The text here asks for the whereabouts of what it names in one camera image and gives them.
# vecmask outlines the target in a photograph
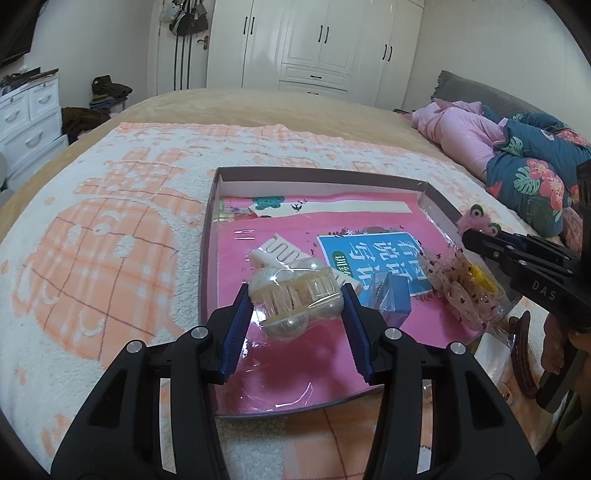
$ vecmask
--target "white wardrobe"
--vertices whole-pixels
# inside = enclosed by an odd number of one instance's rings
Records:
[[[217,0],[207,87],[401,108],[422,15],[422,0]]]

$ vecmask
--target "door handle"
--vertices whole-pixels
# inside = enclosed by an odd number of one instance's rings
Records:
[[[39,142],[41,141],[41,137],[43,136],[43,132],[39,132],[36,137],[30,138],[25,142],[25,145],[29,148],[35,148]]]
[[[11,124],[12,122],[14,122],[17,119],[18,114],[20,112],[21,112],[20,110],[17,110],[16,112],[13,112],[10,115],[7,115],[6,117],[4,117],[4,121],[8,124]]]

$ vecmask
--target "wardrobe drawer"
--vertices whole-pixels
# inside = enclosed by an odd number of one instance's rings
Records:
[[[35,152],[23,160],[14,173],[7,178],[8,188],[15,190],[30,179],[35,173],[41,170],[41,167],[50,160],[53,160],[61,152],[68,147],[68,136],[63,135],[62,137],[54,140],[40,151]]]
[[[36,120],[60,105],[57,91],[57,77],[29,89],[31,120]]]
[[[0,101],[0,138],[6,138],[29,121],[28,90]]]
[[[286,82],[311,83],[340,90],[347,90],[348,83],[348,78],[338,73],[287,63],[281,65],[280,79]]]
[[[8,162],[8,174],[14,172],[25,157],[40,151],[61,136],[61,112],[59,108],[42,116],[36,123],[0,144],[0,151]]]
[[[279,82],[279,90],[282,92],[300,92],[309,95],[322,95],[325,97],[338,98],[339,100],[346,100],[348,97],[347,92],[344,90],[307,85],[305,83]]]

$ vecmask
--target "white dresser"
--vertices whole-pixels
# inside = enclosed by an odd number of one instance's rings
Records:
[[[216,0],[208,88],[401,108],[422,0]]]
[[[18,189],[68,146],[61,134],[57,75],[0,97],[0,153],[8,164],[7,186]]]

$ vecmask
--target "orange and white blanket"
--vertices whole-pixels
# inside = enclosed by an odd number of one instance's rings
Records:
[[[129,340],[168,342],[197,324],[212,177],[221,166],[251,165],[426,180],[460,211],[480,203],[505,230],[531,232],[452,163],[401,148],[282,125],[122,124],[43,187],[0,245],[0,407],[43,467]],[[524,308],[532,310],[539,375],[545,312],[527,301]],[[509,386],[539,449],[552,419],[514,380]],[[163,460],[173,468],[166,387],[161,393]],[[361,477],[378,409],[374,394],[287,418],[219,420],[226,462],[236,480]]]

